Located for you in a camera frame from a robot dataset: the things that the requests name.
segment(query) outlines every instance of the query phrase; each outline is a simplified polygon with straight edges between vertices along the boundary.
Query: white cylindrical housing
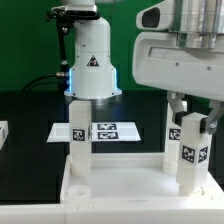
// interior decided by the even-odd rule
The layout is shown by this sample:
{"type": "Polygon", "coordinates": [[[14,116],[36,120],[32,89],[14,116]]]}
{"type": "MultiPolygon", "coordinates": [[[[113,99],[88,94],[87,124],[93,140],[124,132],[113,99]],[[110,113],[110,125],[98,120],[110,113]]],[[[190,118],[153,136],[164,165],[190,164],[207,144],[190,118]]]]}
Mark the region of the white cylindrical housing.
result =
{"type": "Polygon", "coordinates": [[[75,64],[71,92],[80,99],[105,99],[118,94],[116,69],[110,62],[110,26],[99,20],[75,23],[75,64]]]}
{"type": "Polygon", "coordinates": [[[72,175],[86,177],[91,171],[91,102],[73,101],[69,105],[69,124],[72,175]]]}

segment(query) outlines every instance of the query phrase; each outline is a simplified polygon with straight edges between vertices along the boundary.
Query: warning label sticker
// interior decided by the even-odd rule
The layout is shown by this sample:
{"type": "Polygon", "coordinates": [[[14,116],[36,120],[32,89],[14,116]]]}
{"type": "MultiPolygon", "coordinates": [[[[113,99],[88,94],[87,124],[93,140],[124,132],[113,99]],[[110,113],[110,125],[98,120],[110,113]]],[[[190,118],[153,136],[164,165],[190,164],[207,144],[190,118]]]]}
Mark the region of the warning label sticker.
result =
{"type": "Polygon", "coordinates": [[[96,57],[94,55],[92,56],[92,58],[88,62],[87,66],[99,66],[99,63],[96,60],[96,57]]]}

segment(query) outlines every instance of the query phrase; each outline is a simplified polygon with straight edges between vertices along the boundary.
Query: white platform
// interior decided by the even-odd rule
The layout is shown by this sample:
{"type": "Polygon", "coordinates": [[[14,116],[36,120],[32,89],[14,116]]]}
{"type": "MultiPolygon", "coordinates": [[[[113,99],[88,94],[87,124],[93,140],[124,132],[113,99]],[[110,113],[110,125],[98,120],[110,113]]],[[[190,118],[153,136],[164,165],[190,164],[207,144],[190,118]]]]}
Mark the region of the white platform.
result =
{"type": "Polygon", "coordinates": [[[61,205],[3,206],[0,223],[223,224],[224,194],[211,175],[205,196],[179,197],[175,177],[162,172],[163,157],[163,153],[94,154],[88,178],[70,176],[68,157],[61,205]],[[84,191],[68,197],[71,187],[84,191]]]}

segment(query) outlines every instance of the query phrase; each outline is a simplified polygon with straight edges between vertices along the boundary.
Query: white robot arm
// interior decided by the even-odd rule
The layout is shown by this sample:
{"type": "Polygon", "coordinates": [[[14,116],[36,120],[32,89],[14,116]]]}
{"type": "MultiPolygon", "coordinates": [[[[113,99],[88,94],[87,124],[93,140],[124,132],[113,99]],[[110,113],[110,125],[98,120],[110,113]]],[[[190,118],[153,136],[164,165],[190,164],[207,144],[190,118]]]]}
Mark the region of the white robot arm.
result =
{"type": "Polygon", "coordinates": [[[180,195],[204,195],[209,134],[224,114],[224,1],[164,0],[137,15],[143,32],[135,42],[137,83],[168,90],[173,121],[181,126],[177,182],[180,195]],[[186,116],[184,94],[208,98],[209,116],[186,116]]]}
{"type": "Polygon", "coordinates": [[[70,87],[65,94],[97,101],[121,94],[117,88],[117,71],[110,62],[110,25],[100,17],[95,0],[62,2],[63,6],[52,8],[49,17],[57,20],[61,71],[70,73],[70,87]],[[75,64],[69,72],[63,36],[72,28],[75,29],[75,64]]]}

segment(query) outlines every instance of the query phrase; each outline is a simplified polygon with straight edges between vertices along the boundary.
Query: black cable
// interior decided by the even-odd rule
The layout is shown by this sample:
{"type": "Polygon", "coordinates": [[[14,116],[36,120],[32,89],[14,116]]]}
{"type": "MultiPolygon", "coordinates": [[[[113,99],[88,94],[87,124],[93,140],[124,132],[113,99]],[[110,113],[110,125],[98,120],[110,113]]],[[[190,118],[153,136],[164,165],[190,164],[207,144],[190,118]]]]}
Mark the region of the black cable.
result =
{"type": "Polygon", "coordinates": [[[33,88],[35,88],[35,87],[37,87],[37,86],[42,86],[42,85],[60,85],[60,84],[63,85],[62,82],[41,82],[41,83],[36,83],[36,84],[30,86],[30,87],[27,89],[27,91],[31,91],[33,88]]]}
{"type": "Polygon", "coordinates": [[[26,91],[29,87],[31,87],[33,84],[35,84],[36,82],[38,81],[41,81],[43,79],[48,79],[48,78],[53,78],[53,77],[56,77],[56,75],[54,74],[49,74],[49,75],[43,75],[43,76],[40,76],[32,81],[30,81],[29,83],[27,83],[23,88],[22,88],[22,91],[26,91]]]}

